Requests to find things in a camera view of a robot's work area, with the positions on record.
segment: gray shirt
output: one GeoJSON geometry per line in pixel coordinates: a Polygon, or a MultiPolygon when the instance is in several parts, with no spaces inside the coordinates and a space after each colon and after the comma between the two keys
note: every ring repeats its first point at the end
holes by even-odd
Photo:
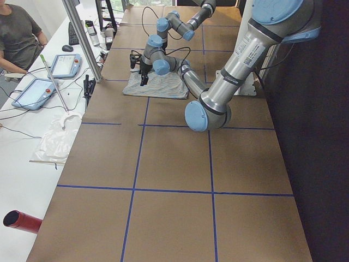
{"type": "Polygon", "coordinates": [[[43,49],[33,35],[41,28],[22,7],[8,6],[12,13],[0,15],[0,50],[6,60],[28,70],[43,49]]]}

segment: dark wall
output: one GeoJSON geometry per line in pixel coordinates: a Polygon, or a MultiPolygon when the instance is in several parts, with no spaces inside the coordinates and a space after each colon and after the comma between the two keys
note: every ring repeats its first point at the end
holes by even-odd
{"type": "Polygon", "coordinates": [[[324,1],[320,37],[264,80],[314,262],[349,261],[348,17],[347,0],[324,1]]]}

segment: red cylinder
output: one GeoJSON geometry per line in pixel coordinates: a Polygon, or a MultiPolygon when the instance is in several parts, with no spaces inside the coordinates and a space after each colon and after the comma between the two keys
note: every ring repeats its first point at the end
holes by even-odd
{"type": "Polygon", "coordinates": [[[12,210],[4,217],[4,226],[37,234],[43,221],[18,210],[12,210]]]}

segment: striped cloth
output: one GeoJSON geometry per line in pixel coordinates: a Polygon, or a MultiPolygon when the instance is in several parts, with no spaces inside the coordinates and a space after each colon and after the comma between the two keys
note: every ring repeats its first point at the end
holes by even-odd
{"type": "Polygon", "coordinates": [[[157,75],[155,72],[148,73],[148,84],[140,86],[141,75],[131,72],[129,82],[122,91],[127,96],[158,97],[172,99],[186,99],[188,88],[173,72],[166,75],[157,75]]]}

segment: water bottle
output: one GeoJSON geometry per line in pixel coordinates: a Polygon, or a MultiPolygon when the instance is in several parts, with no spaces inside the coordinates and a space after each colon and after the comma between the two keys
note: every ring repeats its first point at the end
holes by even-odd
{"type": "Polygon", "coordinates": [[[85,26],[87,27],[87,32],[94,46],[99,46],[99,39],[97,35],[96,28],[94,28],[93,22],[90,20],[85,21],[85,26]]]}

